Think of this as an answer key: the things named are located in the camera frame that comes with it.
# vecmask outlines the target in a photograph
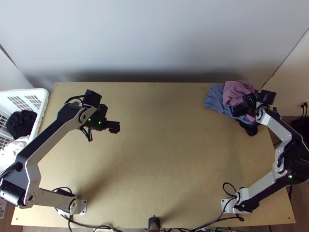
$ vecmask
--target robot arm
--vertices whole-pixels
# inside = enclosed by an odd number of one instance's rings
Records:
[[[0,183],[0,196],[19,208],[31,208],[33,205],[52,206],[61,214],[84,214],[87,201],[63,189],[57,192],[39,188],[41,174],[39,161],[71,130],[80,129],[92,141],[91,130],[109,128],[111,133],[120,131],[119,122],[107,121],[107,107],[100,104],[101,96],[87,90],[81,106],[68,103],[58,112],[57,119],[40,135],[30,142],[17,156],[15,167],[5,174]]]
[[[281,143],[275,149],[275,161],[271,171],[251,187],[240,188],[236,198],[226,206],[225,213],[252,213],[262,199],[285,186],[309,180],[309,150],[302,136],[281,120],[276,107],[258,101],[256,106],[256,121],[273,131]],[[229,200],[221,200],[222,209]]]

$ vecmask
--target tabletop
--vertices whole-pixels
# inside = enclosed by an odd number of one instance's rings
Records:
[[[238,122],[204,109],[211,83],[55,83],[41,131],[64,102],[87,89],[102,95],[107,120],[121,131],[94,131],[88,142],[70,131],[39,163],[40,187],[70,187],[88,200],[80,223],[146,228],[161,218],[163,228],[193,228],[221,212],[224,182],[250,187],[267,174],[275,153],[268,129],[250,137]],[[217,227],[294,223],[285,189],[260,202],[252,213]],[[67,227],[52,207],[16,208],[14,225]]]

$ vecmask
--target black cable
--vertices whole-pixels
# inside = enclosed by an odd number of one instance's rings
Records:
[[[68,228],[69,228],[70,232],[72,232],[72,229],[71,229],[71,226],[70,226],[70,222],[71,222],[72,217],[73,217],[73,215],[70,215],[69,220],[68,220]]]
[[[308,112],[308,103],[304,103],[304,106],[306,107],[306,113],[305,113],[305,115],[304,115],[304,118],[307,116],[307,112]]]
[[[231,186],[231,187],[234,189],[235,193],[237,192],[237,191],[236,191],[236,188],[235,188],[231,183],[228,183],[228,182],[223,183],[223,186],[222,186],[223,191],[224,191],[227,195],[229,195],[229,196],[231,196],[231,197],[235,197],[235,195],[232,195],[231,193],[228,193],[228,192],[225,190],[225,185],[227,185],[227,184],[228,184],[229,186]]]
[[[52,191],[56,191],[58,189],[68,189],[70,191],[70,193],[72,193],[72,190],[68,187],[59,187],[59,188],[55,188],[54,190]],[[78,222],[75,222],[72,220],[73,218],[73,215],[70,215],[69,218],[67,218],[66,216],[60,214],[61,217],[63,217],[64,219],[68,220],[68,228],[70,230],[70,232],[72,232],[72,229],[71,229],[71,226],[70,226],[70,223],[72,224],[75,224],[75,225],[78,225],[78,226],[81,226],[81,227],[85,227],[85,228],[91,228],[91,229],[106,229],[106,230],[114,230],[116,232],[123,232],[119,229],[116,229],[116,228],[113,228],[111,226],[108,226],[108,225],[99,225],[99,226],[93,226],[93,225],[85,225],[85,224],[82,224],[82,223],[78,223]]]
[[[52,191],[55,192],[55,191],[58,190],[58,189],[64,189],[64,188],[67,189],[67,190],[69,190],[70,193],[73,193],[72,190],[71,190],[69,187],[59,187],[59,188],[53,189]]]
[[[16,169],[18,169],[20,167],[22,167],[22,164],[20,162],[17,162],[16,164],[8,167],[7,169],[5,169],[4,171],[1,172],[0,179],[3,178],[8,173],[10,173],[10,172],[12,172],[12,171],[14,171],[14,170],[16,170]]]
[[[228,217],[228,218],[221,218],[221,219],[219,219],[218,221],[216,221],[216,222],[220,222],[220,221],[224,221],[224,220],[229,220],[229,219],[238,219],[239,221],[241,221],[241,222],[243,222],[244,221],[244,218],[243,217],[241,217],[241,216],[239,216],[239,214],[238,213],[236,213],[235,214],[236,216],[234,216],[234,217]]]
[[[90,134],[86,131],[86,129],[84,127],[80,127],[80,130],[84,133],[84,135],[88,139],[88,142],[91,142],[92,141],[92,133],[91,133],[92,129],[88,128],[88,132],[90,132]]]
[[[302,108],[302,116],[301,116],[301,119],[302,119],[302,117],[304,116],[304,112],[305,112],[304,106],[305,106],[305,105],[301,105],[301,108]]]
[[[80,97],[85,97],[86,95],[79,95],[79,96],[74,96],[70,97],[68,100],[66,100],[65,104],[70,102],[71,100],[77,99],[81,102],[81,105],[84,107],[84,102],[80,99]]]
[[[92,141],[92,128],[88,128],[88,135],[89,135],[89,139],[90,139],[89,142],[91,142]]]
[[[205,225],[202,225],[202,226],[199,226],[199,227],[194,228],[193,230],[191,230],[192,232],[197,231],[197,230],[199,230],[199,229],[202,229],[202,228],[204,228],[204,227],[207,227],[207,226],[209,226],[209,225],[211,225],[211,224],[213,224],[213,223],[216,223],[216,222],[219,222],[219,221],[223,221],[223,220],[228,220],[228,219],[235,219],[235,218],[237,218],[237,219],[238,219],[239,221],[241,221],[241,222],[244,221],[244,218],[243,218],[243,217],[240,217],[239,214],[235,214],[236,216],[234,216],[234,217],[221,218],[222,215],[223,215],[223,213],[225,212],[225,209],[226,209],[227,205],[230,203],[230,201],[232,201],[233,199],[236,199],[236,196],[235,196],[235,195],[232,195],[231,193],[229,193],[229,192],[227,192],[227,191],[225,190],[225,185],[227,185],[227,184],[230,185],[230,186],[234,189],[235,193],[237,192],[237,191],[236,191],[236,188],[235,188],[231,183],[225,182],[225,183],[223,184],[222,187],[223,187],[224,192],[225,192],[227,195],[231,196],[232,198],[231,198],[230,200],[227,201],[227,203],[225,204],[225,206],[224,206],[224,208],[223,208],[221,214],[219,215],[219,217],[218,217],[217,219],[213,220],[212,222],[209,222],[209,223],[207,223],[207,224],[205,224]]]

